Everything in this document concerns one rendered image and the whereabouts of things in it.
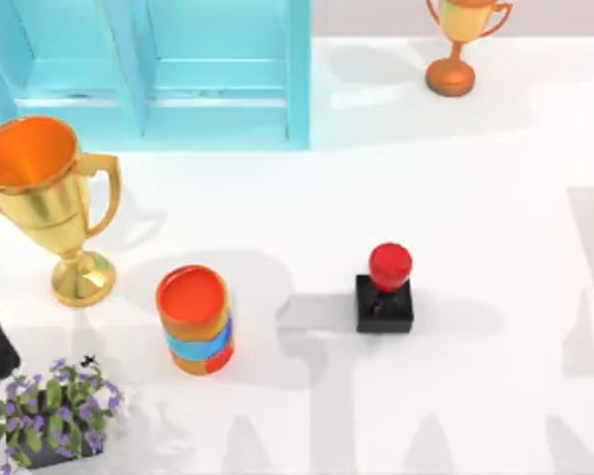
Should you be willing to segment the red knob on black base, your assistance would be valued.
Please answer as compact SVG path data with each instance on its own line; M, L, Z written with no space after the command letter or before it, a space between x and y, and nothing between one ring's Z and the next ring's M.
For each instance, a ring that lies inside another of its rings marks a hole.
M358 333L409 333L415 321L410 276L413 259L396 242L375 247L368 258L367 274L355 276L356 331Z

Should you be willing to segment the orange and blue can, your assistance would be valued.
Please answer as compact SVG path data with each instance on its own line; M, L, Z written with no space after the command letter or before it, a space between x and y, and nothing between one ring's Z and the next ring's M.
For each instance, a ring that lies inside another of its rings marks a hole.
M173 269L158 284L155 303L174 363L204 376L234 353L229 293L222 277L203 265Z

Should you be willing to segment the light blue rack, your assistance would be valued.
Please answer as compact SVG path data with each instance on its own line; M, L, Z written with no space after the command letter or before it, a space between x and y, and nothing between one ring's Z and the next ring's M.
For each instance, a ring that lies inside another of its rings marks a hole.
M87 149L309 144L312 0L0 0L0 125Z

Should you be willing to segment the large gold trophy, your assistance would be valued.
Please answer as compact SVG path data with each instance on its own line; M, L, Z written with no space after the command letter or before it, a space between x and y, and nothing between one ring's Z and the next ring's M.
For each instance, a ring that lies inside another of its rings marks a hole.
M109 205L93 225L88 180L99 172L108 177ZM62 304L90 306L112 290L113 264L84 245L111 224L121 195L118 157L83 151L69 124L30 116L0 125L0 214L58 256L51 289Z

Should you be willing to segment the small gold trophy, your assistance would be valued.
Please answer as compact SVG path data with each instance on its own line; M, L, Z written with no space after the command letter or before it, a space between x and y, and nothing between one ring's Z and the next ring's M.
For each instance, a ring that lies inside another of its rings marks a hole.
M433 61L425 73L427 86L443 97L461 97L475 84L474 69L461 58L463 47L496 33L507 22L513 4L499 0L426 0L426 6L451 43L447 57Z

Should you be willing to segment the purple flower plant pot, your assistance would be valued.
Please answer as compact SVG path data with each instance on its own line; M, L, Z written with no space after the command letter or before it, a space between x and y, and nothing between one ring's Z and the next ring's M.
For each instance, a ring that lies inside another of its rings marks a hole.
M57 360L47 379L11 376L0 393L0 475L101 453L123 402L92 356Z

